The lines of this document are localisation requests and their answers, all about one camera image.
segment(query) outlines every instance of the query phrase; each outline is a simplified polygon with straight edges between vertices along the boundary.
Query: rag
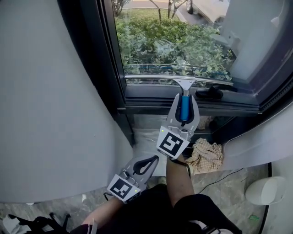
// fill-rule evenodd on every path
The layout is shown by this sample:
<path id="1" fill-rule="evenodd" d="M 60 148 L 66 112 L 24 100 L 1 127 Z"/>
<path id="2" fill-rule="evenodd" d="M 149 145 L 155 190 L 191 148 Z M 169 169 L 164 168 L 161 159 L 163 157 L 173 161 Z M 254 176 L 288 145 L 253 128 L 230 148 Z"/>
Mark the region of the rag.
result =
<path id="1" fill-rule="evenodd" d="M 192 148 L 192 155 L 186 160 L 192 174 L 216 171 L 222 165 L 223 153 L 220 144 L 210 144 L 206 139 L 199 138 Z"/>

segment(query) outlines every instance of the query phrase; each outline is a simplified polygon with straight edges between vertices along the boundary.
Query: curved white wall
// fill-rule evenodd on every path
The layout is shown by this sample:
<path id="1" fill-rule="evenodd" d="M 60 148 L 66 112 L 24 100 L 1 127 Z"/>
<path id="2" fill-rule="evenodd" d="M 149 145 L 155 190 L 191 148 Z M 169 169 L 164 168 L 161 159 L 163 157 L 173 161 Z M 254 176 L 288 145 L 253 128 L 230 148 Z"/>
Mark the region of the curved white wall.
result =
<path id="1" fill-rule="evenodd" d="M 293 155 L 293 104 L 224 146 L 223 170 L 255 166 Z"/>
<path id="2" fill-rule="evenodd" d="M 1 202 L 106 186 L 119 162 L 132 157 L 56 0 L 0 1 L 0 112 Z"/>
<path id="3" fill-rule="evenodd" d="M 292 234 L 293 231 L 293 157 L 288 157 L 271 164 L 273 176 L 287 179 L 285 197 L 281 202 L 269 206 L 264 234 Z"/>

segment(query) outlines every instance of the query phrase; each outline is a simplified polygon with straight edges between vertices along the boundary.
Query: pavement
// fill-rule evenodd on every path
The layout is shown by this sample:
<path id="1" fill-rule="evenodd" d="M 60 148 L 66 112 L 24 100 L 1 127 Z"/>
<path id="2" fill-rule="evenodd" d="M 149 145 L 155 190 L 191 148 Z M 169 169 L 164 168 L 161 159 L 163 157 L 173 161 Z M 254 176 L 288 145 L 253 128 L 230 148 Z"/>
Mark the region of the pavement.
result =
<path id="1" fill-rule="evenodd" d="M 160 9 L 168 9 L 168 0 L 154 1 Z M 154 8 L 156 6 L 149 0 L 132 0 L 127 3 L 123 9 L 135 9 L 135 8 Z M 189 24 L 199 24 L 206 25 L 208 21 L 199 14 L 188 14 L 185 8 L 185 3 L 177 10 L 176 15 L 183 22 L 188 22 Z"/>

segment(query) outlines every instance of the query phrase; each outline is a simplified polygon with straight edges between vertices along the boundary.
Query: parked car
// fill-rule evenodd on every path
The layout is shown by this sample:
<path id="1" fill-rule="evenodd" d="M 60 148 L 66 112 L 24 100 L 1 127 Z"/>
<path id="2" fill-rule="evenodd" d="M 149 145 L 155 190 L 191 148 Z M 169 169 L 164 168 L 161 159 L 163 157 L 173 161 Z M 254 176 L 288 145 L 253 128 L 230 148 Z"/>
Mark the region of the parked car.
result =
<path id="1" fill-rule="evenodd" d="M 230 0 L 187 0 L 186 10 L 193 14 L 194 11 L 205 17 L 216 27 L 222 25 Z"/>

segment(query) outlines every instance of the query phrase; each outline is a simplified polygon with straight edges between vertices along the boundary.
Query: car tire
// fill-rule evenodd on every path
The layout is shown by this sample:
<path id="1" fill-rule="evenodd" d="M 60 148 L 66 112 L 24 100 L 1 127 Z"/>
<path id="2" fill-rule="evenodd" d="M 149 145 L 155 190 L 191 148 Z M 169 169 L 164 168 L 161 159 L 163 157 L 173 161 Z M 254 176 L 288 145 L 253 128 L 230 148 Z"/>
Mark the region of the car tire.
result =
<path id="1" fill-rule="evenodd" d="M 187 0 L 187 2 L 186 2 L 186 11 L 189 14 L 193 14 L 192 0 Z"/>

